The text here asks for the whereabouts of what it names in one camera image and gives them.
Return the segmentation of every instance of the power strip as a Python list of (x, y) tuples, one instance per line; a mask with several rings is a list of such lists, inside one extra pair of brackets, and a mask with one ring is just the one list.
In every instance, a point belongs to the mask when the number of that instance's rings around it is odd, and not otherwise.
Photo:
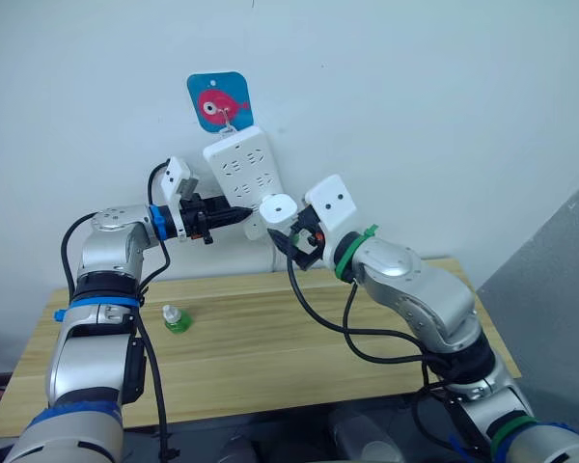
[(204, 159), (230, 205), (250, 207), (244, 230), (249, 239), (266, 235), (259, 214), (262, 200), (283, 193), (277, 166), (265, 133), (254, 125), (204, 148)]

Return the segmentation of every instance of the green ring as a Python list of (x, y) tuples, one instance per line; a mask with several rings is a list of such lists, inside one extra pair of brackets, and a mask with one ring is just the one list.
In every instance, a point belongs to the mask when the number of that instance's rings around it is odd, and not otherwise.
[(339, 280), (343, 276), (343, 274), (345, 272), (345, 268), (349, 264), (349, 261), (351, 260), (351, 258), (354, 256), (354, 253), (356, 252), (358, 247), (361, 244), (363, 244), (365, 241), (367, 241), (369, 238), (371, 238), (372, 236), (375, 236), (376, 230), (377, 230), (377, 225), (371, 225), (369, 228), (367, 228), (365, 230), (365, 232), (363, 234), (356, 237), (356, 239), (354, 239), (352, 241), (352, 243), (347, 247), (347, 249), (345, 250), (344, 254), (341, 257), (341, 260), (339, 260), (339, 263), (335, 267), (335, 276)]
[(496, 432), (495, 436), (493, 436), (493, 439), (491, 439), (491, 459), (495, 458), (495, 454), (497, 453), (498, 448), (504, 439), (506, 439), (515, 429), (518, 429), (524, 424), (528, 424), (530, 422), (537, 422), (537, 420), (533, 417), (525, 415), (523, 417), (517, 417), (514, 420), (507, 422), (500, 429), (498, 429), (498, 432)]

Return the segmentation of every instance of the gray wall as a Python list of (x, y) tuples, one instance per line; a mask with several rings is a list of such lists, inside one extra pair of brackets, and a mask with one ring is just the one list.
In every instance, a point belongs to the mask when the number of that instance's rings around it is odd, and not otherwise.
[(579, 431), (579, 191), (479, 295), (537, 415)]

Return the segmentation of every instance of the metal hook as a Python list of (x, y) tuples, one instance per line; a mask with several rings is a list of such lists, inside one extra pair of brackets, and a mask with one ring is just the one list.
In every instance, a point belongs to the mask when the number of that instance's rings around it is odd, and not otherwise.
[(219, 130), (219, 133), (234, 133), (237, 132), (235, 127), (230, 124), (230, 118), (228, 117), (228, 109), (217, 109), (217, 112), (223, 115), (223, 119), (225, 119), (225, 127)]

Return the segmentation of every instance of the black wire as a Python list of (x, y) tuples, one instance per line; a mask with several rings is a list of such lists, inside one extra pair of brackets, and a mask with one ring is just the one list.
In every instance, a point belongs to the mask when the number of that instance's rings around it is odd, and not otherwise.
[[(152, 169), (151, 174), (148, 177), (148, 202), (152, 204), (152, 184), (154, 182), (154, 178), (158, 174), (158, 172), (162, 169), (165, 169), (169, 164), (169, 159), (154, 169)], [(158, 239), (159, 246), (161, 247), (161, 251), (163, 252), (163, 256), (165, 257), (165, 263), (161, 265), (159, 268), (154, 270), (140, 285), (139, 285), (139, 299), (140, 299), (140, 308), (144, 305), (144, 294), (148, 291), (148, 284), (158, 275), (163, 273), (171, 264), (170, 255), (167, 252), (167, 247), (165, 246), (165, 242), (161, 240), (158, 235), (158, 231), (154, 228), (154, 234)], [(154, 396), (156, 399), (156, 412), (158, 415), (158, 436), (159, 436), (159, 461), (161, 463), (167, 463), (170, 459), (178, 456), (178, 451), (174, 449), (169, 449), (169, 435), (167, 431), (167, 412), (165, 410), (165, 399), (163, 397), (163, 386), (161, 383), (161, 372), (158, 367), (158, 362), (156, 361), (156, 354), (154, 353), (154, 347), (152, 346), (152, 341), (148, 332), (146, 331), (146, 327), (144, 326), (144, 320), (142, 319), (141, 314), (139, 311), (135, 311), (135, 324), (137, 326), (137, 330), (139, 331), (140, 336), (142, 337), (142, 342), (144, 343), (144, 347), (146, 348), (146, 353), (148, 354), (148, 360), (151, 366), (151, 373), (152, 373), (152, 383), (154, 384)]]
[[(323, 316), (319, 315), (319, 313), (317, 313), (311, 307), (311, 305), (307, 302), (304, 294), (300, 290), (300, 286), (298, 285), (298, 282), (296, 281), (296, 275), (294, 273), (293, 263), (291, 260), (292, 251), (293, 251), (292, 243), (293, 243), (293, 238), (295, 235), (296, 235), (295, 232), (290, 234), (289, 239), (288, 239), (288, 248), (287, 248), (287, 252), (286, 252), (286, 254), (288, 256), (287, 267), (288, 267), (289, 283), (291, 284), (291, 288), (293, 289), (293, 292), (296, 295), (296, 299), (298, 299), (298, 302), (300, 303), (300, 305), (311, 316), (311, 318), (313, 320), (315, 320), (320, 325), (328, 328), (329, 330), (335, 331), (337, 333), (341, 333), (343, 335), (392, 336), (394, 338), (401, 338), (403, 340), (407, 340), (407, 341), (413, 343), (414, 345), (416, 345), (421, 352), (426, 352), (425, 346), (419, 340), (408, 335), (407, 333), (404, 333), (403, 331), (380, 330), (380, 329), (372, 329), (372, 328), (347, 328), (347, 327), (339, 326), (335, 323), (332, 323), (332, 322), (328, 321), (327, 319), (325, 319)], [(409, 363), (409, 362), (426, 361), (426, 362), (438, 362), (438, 363), (448, 367), (448, 364), (446, 364), (446, 362), (443, 361), (442, 359), (435, 357), (435, 356), (432, 356), (432, 355), (428, 355), (428, 354), (427, 355), (426, 354), (411, 355), (411, 356), (396, 357), (396, 358), (381, 358), (381, 357), (373, 357), (373, 356), (369, 356), (369, 355), (365, 354), (364, 352), (360, 351), (355, 346), (355, 344), (353, 344), (351, 342), (351, 340), (350, 340), (350, 343), (348, 345), (349, 345), (349, 348), (352, 349), (352, 352), (354, 352), (359, 357), (361, 357), (365, 360), (368, 360), (369, 362), (374, 362), (374, 363), (378, 363), (378, 364), (395, 365), (395, 364), (404, 364), (404, 363)]]
[[(420, 416), (418, 413), (418, 405), (419, 405), (420, 399), (424, 395), (430, 395), (433, 389), (441, 388), (441, 387), (449, 384), (448, 381), (447, 382), (429, 383), (428, 382), (427, 362), (432, 362), (432, 361), (438, 362), (439, 361), (443, 364), (445, 364), (445, 362), (442, 361), (441, 359), (435, 357), (435, 356), (430, 356), (428, 354), (425, 354), (425, 352), (427, 351), (425, 349), (425, 346), (419, 340), (416, 340), (415, 338), (413, 338), (413, 337), (411, 337), (403, 332), (398, 332), (398, 331), (394, 331), (394, 330), (374, 330), (374, 329), (349, 328), (348, 327), (349, 312), (351, 310), (352, 303), (353, 303), (354, 298), (356, 296), (356, 291), (358, 290), (358, 285), (355, 282), (352, 285), (351, 291), (350, 291), (349, 295), (347, 296), (347, 301), (345, 302), (343, 326), (336, 325), (336, 324), (326, 320), (321, 315), (319, 315), (309, 305), (309, 303), (305, 299), (304, 295), (302, 294), (302, 291), (300, 290), (298, 282), (296, 281), (296, 276), (295, 276), (295, 273), (293, 271), (293, 264), (292, 264), (292, 260), (291, 260), (291, 255), (292, 255), (291, 243), (293, 243), (294, 236), (295, 236), (295, 232), (291, 233), (289, 236), (289, 240), (288, 240), (289, 245), (288, 245), (288, 250), (287, 250), (287, 256), (288, 256), (287, 264), (288, 264), (289, 282), (291, 283), (291, 287), (294, 291), (294, 294), (296, 295), (296, 298), (298, 299), (298, 302), (300, 302), (300, 305), (305, 309), (305, 311), (317, 323), (319, 323), (322, 326), (325, 326), (326, 328), (328, 328), (330, 330), (336, 331), (338, 333), (342, 333), (344, 335), (345, 342), (347, 343), (347, 346), (351, 349), (351, 351), (354, 354), (356, 354), (361, 359), (364, 359), (368, 362), (372, 362), (372, 363), (376, 363), (376, 364), (393, 364), (393, 365), (394, 364), (409, 363), (409, 362), (421, 362), (421, 372), (423, 375), (424, 386), (421, 389), (419, 389), (418, 392), (412, 396), (412, 400), (411, 400), (412, 419), (413, 419), (414, 423), (416, 423), (416, 427), (418, 428), (419, 432), (421, 434), (423, 434), (423, 436), (425, 436), (426, 439), (431, 441), (433, 444), (436, 444), (440, 447), (443, 447), (444, 449), (455, 451), (455, 448), (452, 446), (452, 444), (435, 437), (433, 434), (431, 434), (425, 428), (425, 426), (421, 422), (421, 419), (420, 419)], [(356, 346), (356, 344), (354, 344), (354, 342), (351, 338), (351, 335), (386, 335), (386, 336), (393, 336), (396, 338), (401, 338), (404, 340), (409, 340), (410, 342), (412, 342), (414, 345), (416, 345), (421, 350), (422, 355), (411, 355), (411, 356), (394, 357), (394, 358), (374, 357), (374, 356), (368, 355), (365, 352), (361, 351)], [(476, 457), (476, 458), (485, 459), (485, 455), (480, 450), (477, 450), (477, 449), (463, 449), (463, 450), (466, 451), (468, 454)]]
[(65, 277), (67, 277), (67, 285), (69, 286), (69, 302), (73, 298), (73, 294), (75, 292), (75, 281), (73, 280), (73, 276), (70, 273), (69, 255), (67, 254), (69, 239), (77, 227), (79, 227), (87, 220), (92, 219), (96, 214), (97, 214), (96, 212), (92, 212), (77, 219), (69, 227), (69, 229), (62, 238), (62, 244), (60, 245), (60, 257), (62, 258), (62, 267), (65, 269)]
[[(362, 350), (360, 350), (356, 344), (354, 343), (354, 341), (352, 340), (351, 336), (350, 336), (350, 332), (353, 331), (351, 329), (348, 328), (347, 323), (349, 321), (349, 311), (351, 309), (352, 303), (354, 302), (354, 297), (356, 295), (356, 291), (358, 289), (358, 285), (356, 283), (354, 283), (351, 287), (351, 291), (349, 292), (349, 296), (347, 296), (347, 302), (345, 303), (345, 310), (344, 310), (344, 318), (343, 318), (343, 334), (344, 334), (344, 338), (345, 338), (345, 343), (347, 344), (347, 346), (349, 347), (349, 349), (356, 354), (358, 357), (360, 357), (363, 360), (366, 360), (367, 362), (372, 362), (374, 364), (386, 364), (386, 365), (398, 365), (398, 364), (406, 364), (409, 362), (423, 362), (426, 358), (425, 355), (407, 355), (404, 357), (393, 357), (393, 358), (384, 358), (384, 357), (374, 357), (372, 355), (366, 354), (365, 352), (363, 352)], [(394, 332), (394, 336), (397, 337), (397, 333), (401, 333), (401, 332)]]
[(163, 387), (161, 385), (161, 373), (158, 369), (158, 362), (156, 361), (156, 355), (154, 354), (154, 348), (152, 347), (152, 342), (148, 332), (146, 331), (146, 326), (144, 326), (144, 320), (138, 310), (134, 311), (135, 314), (135, 325), (137, 326), (137, 331), (139, 331), (142, 337), (142, 342), (146, 348), (146, 353), (148, 354), (148, 361), (151, 365), (152, 372), (152, 383), (154, 384), (154, 395), (156, 397), (156, 411), (158, 414), (158, 436), (159, 436), (159, 461), (161, 463), (167, 463), (172, 456), (169, 452), (168, 443), (168, 432), (167, 432), (167, 413), (165, 411), (165, 399), (163, 398)]
[[(444, 386), (446, 386), (447, 384), (449, 384), (448, 381), (438, 381), (436, 383), (430, 383), (427, 384), (425, 386), (423, 386), (421, 389), (419, 389), (413, 396), (411, 399), (411, 406), (410, 406), (410, 410), (412, 413), (412, 420), (414, 421), (414, 423), (416, 424), (416, 427), (418, 428), (419, 432), (429, 441), (431, 441), (433, 444), (442, 447), (444, 449), (448, 449), (451, 451), (456, 451), (455, 448), (453, 447), (453, 445), (450, 442), (444, 441), (443, 439), (440, 439), (438, 437), (435, 437), (433, 434), (431, 434), (423, 425), (423, 422), (421, 421), (421, 417), (419, 414), (419, 404), (421, 399), (424, 396), (429, 395), (432, 390), (434, 389), (438, 389), (438, 388), (442, 388)], [(488, 459), (488, 456), (485, 455), (482, 451), (480, 451), (479, 449), (463, 449), (467, 454), (475, 457), (475, 458), (479, 458), (482, 461), (490, 461)]]
[(168, 159), (165, 162), (161, 162), (158, 166), (151, 170), (151, 174), (148, 176), (148, 204), (154, 204), (152, 202), (152, 183), (154, 182), (156, 174), (158, 174), (158, 171), (161, 169), (165, 169), (169, 163), (170, 160)]

